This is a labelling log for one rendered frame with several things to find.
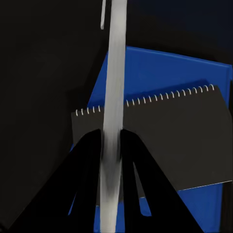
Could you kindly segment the folder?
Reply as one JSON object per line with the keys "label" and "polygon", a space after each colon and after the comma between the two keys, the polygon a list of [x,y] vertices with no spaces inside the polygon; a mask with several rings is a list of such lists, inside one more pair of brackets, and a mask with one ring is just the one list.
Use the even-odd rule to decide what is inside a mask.
{"label": "folder", "polygon": [[[105,107],[107,52],[86,109]],[[126,46],[124,101],[218,85],[233,118],[233,65]],[[86,110],[85,109],[85,110]],[[203,233],[229,233],[232,181],[176,191]],[[143,216],[152,216],[146,197],[139,197]],[[100,205],[93,233],[100,233]],[[116,233],[125,233],[124,201],[117,205]]]}

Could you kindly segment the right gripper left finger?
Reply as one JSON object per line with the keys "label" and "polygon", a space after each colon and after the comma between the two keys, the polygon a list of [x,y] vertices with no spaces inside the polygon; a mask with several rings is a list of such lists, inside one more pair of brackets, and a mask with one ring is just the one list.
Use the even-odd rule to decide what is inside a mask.
{"label": "right gripper left finger", "polygon": [[6,233],[93,233],[101,144],[85,134]]}

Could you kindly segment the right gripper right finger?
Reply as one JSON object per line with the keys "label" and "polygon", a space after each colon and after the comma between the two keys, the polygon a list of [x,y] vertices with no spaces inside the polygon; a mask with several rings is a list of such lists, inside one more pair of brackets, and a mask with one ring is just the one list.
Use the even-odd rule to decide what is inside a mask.
{"label": "right gripper right finger", "polygon": [[[152,216],[140,211],[135,163]],[[141,140],[122,130],[125,233],[203,233],[188,208]]]}

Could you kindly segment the notebook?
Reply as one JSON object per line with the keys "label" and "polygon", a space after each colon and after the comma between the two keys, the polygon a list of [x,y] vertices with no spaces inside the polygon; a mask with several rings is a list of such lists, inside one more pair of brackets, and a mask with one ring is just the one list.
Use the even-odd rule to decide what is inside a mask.
{"label": "notebook", "polygon": [[[104,107],[71,112],[71,122],[73,147],[85,134],[98,129],[102,142]],[[175,191],[233,181],[233,118],[218,85],[125,100],[123,129],[141,138]],[[138,197],[144,198],[134,162],[133,168]],[[121,200],[122,160],[118,201]]]}

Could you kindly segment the pen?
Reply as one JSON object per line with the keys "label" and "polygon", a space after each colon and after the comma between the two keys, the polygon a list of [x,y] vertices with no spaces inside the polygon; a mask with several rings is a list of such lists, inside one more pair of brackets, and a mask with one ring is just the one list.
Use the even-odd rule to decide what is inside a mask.
{"label": "pen", "polygon": [[[104,30],[106,0],[100,28]],[[116,233],[119,198],[126,55],[127,0],[112,0],[103,137],[100,157],[100,233]]]}

